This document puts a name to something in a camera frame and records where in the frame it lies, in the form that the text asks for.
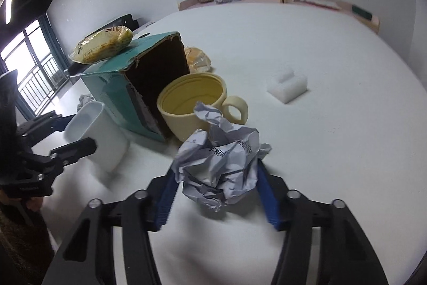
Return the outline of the white plastic square container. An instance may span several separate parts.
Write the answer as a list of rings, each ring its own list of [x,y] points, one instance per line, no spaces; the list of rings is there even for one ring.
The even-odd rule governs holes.
[[[89,159],[100,169],[112,172],[129,148],[129,140],[106,111],[102,102],[86,103],[77,112],[64,130],[67,142],[89,137],[97,145]]]

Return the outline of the white paper ball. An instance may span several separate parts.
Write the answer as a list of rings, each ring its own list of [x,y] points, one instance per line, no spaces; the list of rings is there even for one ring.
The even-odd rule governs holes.
[[[231,123],[217,108],[198,102],[193,109],[208,129],[195,130],[172,163],[183,194],[218,212],[239,202],[257,184],[257,159],[271,151],[255,128]]]

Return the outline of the teal cardboard box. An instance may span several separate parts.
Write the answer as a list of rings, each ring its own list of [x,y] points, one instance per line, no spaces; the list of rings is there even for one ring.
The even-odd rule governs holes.
[[[168,32],[132,41],[79,77],[121,128],[164,142],[172,132],[157,99],[169,83],[189,73],[180,33]]]

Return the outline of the window with railing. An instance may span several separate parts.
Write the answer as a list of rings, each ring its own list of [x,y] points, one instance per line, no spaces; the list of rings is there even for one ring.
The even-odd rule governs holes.
[[[43,113],[68,82],[69,61],[44,14],[1,50],[1,68],[17,72],[17,109],[25,119]]]

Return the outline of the yellow snack bag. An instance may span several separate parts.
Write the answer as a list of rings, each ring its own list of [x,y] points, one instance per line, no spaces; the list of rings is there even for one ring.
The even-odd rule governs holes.
[[[124,25],[104,28],[81,40],[69,59],[79,64],[94,64],[116,56],[131,43],[133,33]]]

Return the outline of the orange plastic snack wrapper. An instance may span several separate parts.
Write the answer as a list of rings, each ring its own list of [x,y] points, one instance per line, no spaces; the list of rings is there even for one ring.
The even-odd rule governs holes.
[[[185,55],[191,73],[211,71],[211,60],[201,49],[186,46]]]

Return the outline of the ceiling light strip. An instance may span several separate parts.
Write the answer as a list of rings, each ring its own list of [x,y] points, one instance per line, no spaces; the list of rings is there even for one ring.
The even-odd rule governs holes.
[[[5,0],[5,23],[9,24],[11,22],[11,7],[13,0]]]

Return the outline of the dark green eraser block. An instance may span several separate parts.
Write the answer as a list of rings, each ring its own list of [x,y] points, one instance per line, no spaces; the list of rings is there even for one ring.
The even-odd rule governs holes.
[[[369,11],[366,11],[365,9],[360,8],[355,4],[352,5],[352,13],[368,21],[371,21],[373,17],[373,15]]]

